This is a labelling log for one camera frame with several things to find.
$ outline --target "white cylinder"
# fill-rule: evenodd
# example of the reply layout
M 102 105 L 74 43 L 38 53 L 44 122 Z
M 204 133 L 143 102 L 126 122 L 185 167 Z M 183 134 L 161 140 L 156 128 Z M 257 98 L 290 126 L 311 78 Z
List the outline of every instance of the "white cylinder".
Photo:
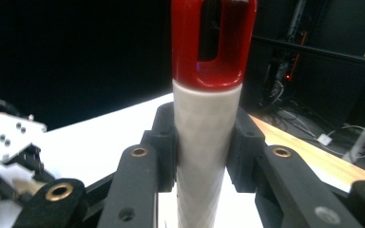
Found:
M 215 221 L 241 85 L 199 91 L 173 80 L 178 132 L 179 228 L 211 228 Z

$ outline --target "red plastic end cap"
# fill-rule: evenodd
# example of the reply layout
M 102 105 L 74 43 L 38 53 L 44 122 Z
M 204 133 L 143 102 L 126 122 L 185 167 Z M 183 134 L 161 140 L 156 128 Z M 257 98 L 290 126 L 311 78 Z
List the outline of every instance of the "red plastic end cap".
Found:
M 226 90 L 242 82 L 255 22 L 256 0 L 221 0 L 219 52 L 209 62 L 199 56 L 202 0 L 172 0 L 172 69 L 180 84 Z

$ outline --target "metal screw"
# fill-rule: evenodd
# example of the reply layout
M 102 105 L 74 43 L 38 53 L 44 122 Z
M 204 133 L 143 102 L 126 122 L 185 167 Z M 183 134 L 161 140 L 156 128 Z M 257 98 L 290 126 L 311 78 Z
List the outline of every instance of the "metal screw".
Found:
M 0 135 L 0 142 L 3 142 L 5 140 L 5 138 L 6 138 L 6 135 L 4 135 L 4 134 Z
M 5 140 L 5 146 L 10 146 L 10 140 Z
M 39 164 L 38 164 L 38 169 L 39 169 L 40 171 L 44 171 L 44 164 L 43 164 L 43 163 L 39 163 Z
M 2 162 L 7 162 L 10 158 L 10 155 L 9 154 L 6 154 L 6 155 L 3 155 L 2 156 Z

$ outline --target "cable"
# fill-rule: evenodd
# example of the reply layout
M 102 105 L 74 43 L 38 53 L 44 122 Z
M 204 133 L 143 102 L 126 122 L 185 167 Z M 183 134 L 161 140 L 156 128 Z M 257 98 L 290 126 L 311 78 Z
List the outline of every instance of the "cable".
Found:
M 280 117 L 280 115 L 275 114 L 274 115 L 276 118 L 278 118 L 279 122 L 276 122 L 277 127 L 283 131 L 287 131 L 287 125 L 286 123 L 283 121 L 283 119 Z
M 272 116 L 272 115 L 269 115 L 269 116 L 264 116 L 262 117 L 262 119 L 269 123 L 270 125 L 276 127 L 276 128 L 279 128 L 283 131 L 287 131 L 287 125 L 286 123 L 281 119 L 279 118 L 279 122 L 277 122 L 277 119 L 275 116 Z
M 281 115 L 279 115 L 283 120 L 285 121 L 294 121 L 295 119 L 298 118 L 298 114 L 297 113 L 292 113 L 295 117 L 294 118 L 285 118 L 282 117 Z
M 282 111 L 285 112 L 285 113 L 287 113 L 287 114 L 289 114 L 293 118 L 295 118 L 295 120 L 298 121 L 299 123 L 301 123 L 306 129 L 302 128 L 299 125 L 295 125 L 296 127 L 299 127 L 300 129 L 302 129 L 303 131 L 307 132 L 308 134 L 310 134 L 314 138 L 317 138 L 317 136 L 310 130 L 310 128 L 307 126 L 307 124 L 304 123 L 301 119 L 299 119 L 297 116 L 293 115 L 291 112 L 288 112 L 288 111 L 286 111 L 284 109 L 282 109 Z
M 290 116 L 292 116 L 293 118 L 295 118 L 295 120 L 298 121 L 299 123 L 301 123 L 305 127 L 305 129 L 303 127 L 299 126 L 299 125 L 296 125 L 294 123 L 291 123 L 293 126 L 295 126 L 295 127 L 299 128 L 299 129 L 303 130 L 304 132 L 310 134 L 311 136 L 313 136 L 313 138 L 315 138 L 317 140 L 317 136 L 310 130 L 310 128 L 307 126 L 307 124 L 305 122 L 303 122 L 301 119 L 299 119 L 298 117 L 296 117 L 291 112 L 288 112 L 288 111 L 286 111 L 284 109 L 281 109 L 281 111 L 283 111 L 283 112 L 289 114 Z M 358 128 L 358 129 L 361 129 L 361 130 L 364 130 L 365 131 L 365 128 L 364 127 L 361 127 L 361 126 L 358 126 L 358 125 L 347 125 L 347 126 L 341 127 L 340 129 L 346 129 L 346 128 Z M 336 130 L 333 130 L 330 133 L 328 133 L 327 136 L 330 136 L 330 135 L 334 134 L 335 132 L 336 132 Z M 317 140 L 317 141 L 319 142 L 319 144 L 323 148 L 327 149 L 328 151 L 330 151 L 330 152 L 332 152 L 334 154 L 340 155 L 340 156 L 343 156 L 344 155 L 344 153 L 339 153 L 339 152 L 336 152 L 335 150 L 332 150 L 332 149 L 328 148 L 327 146 L 325 146 L 324 144 L 322 144 L 319 140 Z M 358 159 L 364 159 L 365 158 L 365 155 L 358 156 L 356 158 L 358 158 Z
M 313 139 L 306 139 L 306 138 L 302 138 L 302 137 L 296 137 L 296 138 L 298 138 L 300 140 L 303 140 L 303 141 L 309 141 L 309 142 L 313 142 L 313 143 L 318 143 L 318 141 L 315 138 L 313 138 Z
M 362 126 L 358 126 L 358 125 L 347 125 L 347 126 L 343 126 L 343 127 L 341 127 L 340 129 L 346 129 L 346 128 L 358 128 L 358 129 L 361 129 L 361 130 L 363 130 L 363 131 L 365 131 L 365 128 L 364 127 L 362 127 Z M 331 131 L 330 133 L 328 133 L 327 134 L 327 136 L 331 136 L 332 134 L 334 134 L 334 133 L 336 133 L 337 132 L 337 130 L 333 130 L 333 131 Z M 333 152 L 333 153 L 335 153 L 335 154 L 338 154 L 338 155 L 344 155 L 344 154 L 342 154 L 342 153 L 338 153 L 338 152 L 336 152 L 336 151 L 334 151 L 334 150 L 331 150 L 330 148 L 328 148 L 328 147 L 326 147 L 325 145 L 323 145 L 321 142 L 320 142 L 320 144 L 321 144 L 321 146 L 322 147 L 324 147 L 324 148 L 326 148 L 326 149 L 328 149 L 329 151 L 331 151 L 331 152 Z M 357 156 L 357 157 L 355 157 L 355 158 L 357 158 L 357 159 L 364 159 L 365 158 L 365 155 L 362 155 L 362 156 Z
M 271 92 L 272 94 L 270 95 L 270 97 L 274 97 L 277 94 L 277 92 L 274 92 L 274 90 L 276 89 L 276 86 L 280 87 L 280 92 L 277 95 L 277 97 L 274 99 L 274 101 L 271 102 L 271 104 L 275 103 L 280 98 L 280 96 L 283 94 L 284 86 L 280 81 L 276 80 L 274 85 L 273 85 L 273 89 L 272 89 L 272 92 Z

